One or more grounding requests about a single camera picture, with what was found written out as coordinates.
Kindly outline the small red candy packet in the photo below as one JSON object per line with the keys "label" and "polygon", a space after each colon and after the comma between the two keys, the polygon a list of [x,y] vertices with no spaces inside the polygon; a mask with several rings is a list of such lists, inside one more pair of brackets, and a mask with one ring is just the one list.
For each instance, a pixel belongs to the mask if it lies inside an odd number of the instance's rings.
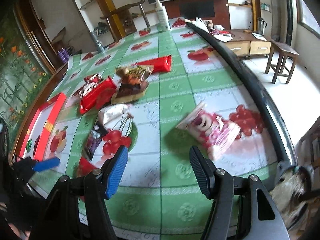
{"label": "small red candy packet", "polygon": [[92,165],[87,159],[81,157],[76,168],[76,177],[83,177],[97,169],[94,165]]}

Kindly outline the pink bear snack packet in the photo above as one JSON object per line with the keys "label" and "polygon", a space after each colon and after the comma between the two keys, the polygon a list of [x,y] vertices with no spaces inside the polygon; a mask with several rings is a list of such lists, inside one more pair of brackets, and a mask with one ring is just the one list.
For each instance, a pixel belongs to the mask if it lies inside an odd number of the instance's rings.
{"label": "pink bear snack packet", "polygon": [[230,148],[240,133],[240,126],[205,109],[199,103],[178,125],[177,129],[188,131],[207,150],[210,160],[218,160]]}

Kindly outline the black small snack packet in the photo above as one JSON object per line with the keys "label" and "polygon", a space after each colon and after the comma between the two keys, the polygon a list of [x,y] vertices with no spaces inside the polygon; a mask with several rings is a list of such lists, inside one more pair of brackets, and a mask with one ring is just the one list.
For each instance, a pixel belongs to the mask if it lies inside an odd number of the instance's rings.
{"label": "black small snack packet", "polygon": [[103,137],[108,134],[107,129],[97,121],[90,130],[82,155],[89,161],[93,159],[95,150],[100,145]]}

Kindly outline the white dotted snack packet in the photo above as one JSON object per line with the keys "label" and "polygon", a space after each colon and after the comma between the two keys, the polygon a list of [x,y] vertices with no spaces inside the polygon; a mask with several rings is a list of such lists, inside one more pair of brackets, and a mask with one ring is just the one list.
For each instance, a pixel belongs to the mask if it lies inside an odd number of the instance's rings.
{"label": "white dotted snack packet", "polygon": [[126,113],[129,110],[130,106],[131,105],[121,103],[104,107],[98,113],[97,122],[99,122],[99,124],[101,125],[105,125]]}

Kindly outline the large red snack bar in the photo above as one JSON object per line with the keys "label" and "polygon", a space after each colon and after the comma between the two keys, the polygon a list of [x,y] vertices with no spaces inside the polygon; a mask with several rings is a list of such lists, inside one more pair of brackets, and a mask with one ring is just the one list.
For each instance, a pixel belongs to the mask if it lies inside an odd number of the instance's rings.
{"label": "large red snack bar", "polygon": [[108,76],[107,79],[99,83],[99,85],[95,87],[93,90],[91,90],[87,95],[80,98],[80,107],[79,107],[80,114],[85,114],[90,109],[95,107],[97,97],[102,91],[104,91],[107,88],[115,89],[115,90],[117,88],[110,76]]}

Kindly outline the red white patterned packet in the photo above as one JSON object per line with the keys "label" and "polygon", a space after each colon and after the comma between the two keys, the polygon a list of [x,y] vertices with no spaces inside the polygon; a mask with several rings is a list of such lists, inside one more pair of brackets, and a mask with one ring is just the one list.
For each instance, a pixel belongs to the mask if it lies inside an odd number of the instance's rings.
{"label": "red white patterned packet", "polygon": [[87,95],[91,90],[99,85],[103,81],[103,78],[100,74],[89,75],[84,78],[85,84],[81,86],[77,91],[73,93],[72,96],[79,96],[82,98]]}

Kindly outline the brown gold snack bag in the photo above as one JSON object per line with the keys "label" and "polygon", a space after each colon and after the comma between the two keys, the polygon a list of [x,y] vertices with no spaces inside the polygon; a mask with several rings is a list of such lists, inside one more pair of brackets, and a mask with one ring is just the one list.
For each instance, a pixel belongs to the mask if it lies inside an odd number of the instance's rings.
{"label": "brown gold snack bag", "polygon": [[116,68],[116,74],[120,77],[121,84],[118,91],[113,94],[111,104],[130,103],[143,97],[149,86],[147,78],[152,72],[153,65],[148,64]]}

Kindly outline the long red snack packet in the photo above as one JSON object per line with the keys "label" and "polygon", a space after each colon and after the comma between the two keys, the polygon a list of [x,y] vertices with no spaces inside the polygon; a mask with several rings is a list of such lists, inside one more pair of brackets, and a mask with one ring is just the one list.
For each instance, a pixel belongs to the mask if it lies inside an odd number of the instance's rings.
{"label": "long red snack packet", "polygon": [[171,71],[172,56],[163,56],[155,59],[137,62],[136,65],[153,66],[153,73],[168,73]]}

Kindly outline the green candy wrapper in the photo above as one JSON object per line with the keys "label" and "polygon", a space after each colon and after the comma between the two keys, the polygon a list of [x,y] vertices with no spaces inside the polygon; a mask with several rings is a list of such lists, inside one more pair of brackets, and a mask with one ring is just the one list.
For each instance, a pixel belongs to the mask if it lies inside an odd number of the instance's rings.
{"label": "green candy wrapper", "polygon": [[32,144],[33,144],[33,140],[32,140],[32,139],[29,139],[29,140],[27,141],[27,145],[26,145],[26,151],[27,151],[27,153],[29,153],[29,152],[31,151]]}

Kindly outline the dark brown candy packet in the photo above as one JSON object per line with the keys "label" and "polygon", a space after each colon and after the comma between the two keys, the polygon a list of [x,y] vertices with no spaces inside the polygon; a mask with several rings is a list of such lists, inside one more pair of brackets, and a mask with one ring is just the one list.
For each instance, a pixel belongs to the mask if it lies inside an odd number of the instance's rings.
{"label": "dark brown candy packet", "polygon": [[34,142],[34,148],[33,148],[33,157],[36,154],[36,150],[37,150],[37,146],[39,144],[39,140],[40,140],[40,135],[36,138],[35,142]]}

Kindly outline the dark red jujube packet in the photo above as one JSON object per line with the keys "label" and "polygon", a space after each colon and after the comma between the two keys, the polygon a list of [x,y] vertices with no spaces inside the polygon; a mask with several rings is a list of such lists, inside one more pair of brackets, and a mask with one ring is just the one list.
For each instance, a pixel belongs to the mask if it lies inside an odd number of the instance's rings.
{"label": "dark red jujube packet", "polygon": [[104,91],[102,91],[96,99],[95,108],[101,109],[105,104],[109,104],[115,92],[115,89],[110,88],[107,88]]}

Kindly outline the green fruit tablecloth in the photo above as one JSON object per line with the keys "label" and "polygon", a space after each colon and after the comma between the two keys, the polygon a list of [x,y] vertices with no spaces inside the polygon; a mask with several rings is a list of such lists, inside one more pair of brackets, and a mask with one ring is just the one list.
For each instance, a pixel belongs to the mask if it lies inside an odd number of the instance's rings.
{"label": "green fruit tablecloth", "polygon": [[109,46],[102,53],[75,55],[54,94],[67,97],[52,126],[45,157],[58,157],[58,167],[36,173],[28,186],[47,196],[64,174],[76,177],[81,151],[98,112],[79,112],[74,93],[84,77],[98,73],[120,79],[117,67],[170,55],[171,71],[152,74],[146,94],[130,107],[130,118],[112,125],[112,139],[130,146],[119,189],[106,203],[118,237],[124,239],[199,239],[212,203],[200,191],[189,162],[197,141],[177,124],[199,103],[206,111],[241,127],[238,139],[215,161],[233,176],[256,174],[274,186],[277,156],[259,111],[223,58],[192,30],[173,21],[172,31],[153,26]]}

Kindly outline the wooden tv cabinet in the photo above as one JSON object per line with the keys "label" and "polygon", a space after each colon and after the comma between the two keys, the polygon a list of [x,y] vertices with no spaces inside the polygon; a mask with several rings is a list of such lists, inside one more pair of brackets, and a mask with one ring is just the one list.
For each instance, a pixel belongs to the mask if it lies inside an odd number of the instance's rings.
{"label": "wooden tv cabinet", "polygon": [[256,38],[251,30],[229,30],[232,40],[225,43],[237,57],[267,56],[271,42],[268,39]]}

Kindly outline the wooden stool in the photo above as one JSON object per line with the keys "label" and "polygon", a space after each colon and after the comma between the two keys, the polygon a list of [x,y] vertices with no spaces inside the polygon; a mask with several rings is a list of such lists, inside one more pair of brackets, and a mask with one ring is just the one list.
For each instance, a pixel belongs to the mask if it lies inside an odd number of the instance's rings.
{"label": "wooden stool", "polygon": [[[274,52],[279,53],[277,64],[272,64]],[[271,83],[275,84],[278,77],[286,77],[286,84],[288,84],[295,70],[298,57],[299,54],[289,45],[271,40],[270,53],[265,69],[265,74],[268,74],[270,70],[274,71]],[[286,66],[288,58],[292,60],[290,69]]]}

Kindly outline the standing air conditioner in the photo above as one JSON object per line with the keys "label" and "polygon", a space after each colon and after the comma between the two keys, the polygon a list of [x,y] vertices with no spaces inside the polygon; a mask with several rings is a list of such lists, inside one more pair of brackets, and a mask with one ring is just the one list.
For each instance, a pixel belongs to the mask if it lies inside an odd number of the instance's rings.
{"label": "standing air conditioner", "polygon": [[286,37],[285,43],[295,46],[297,30],[297,3],[296,0],[286,0]]}

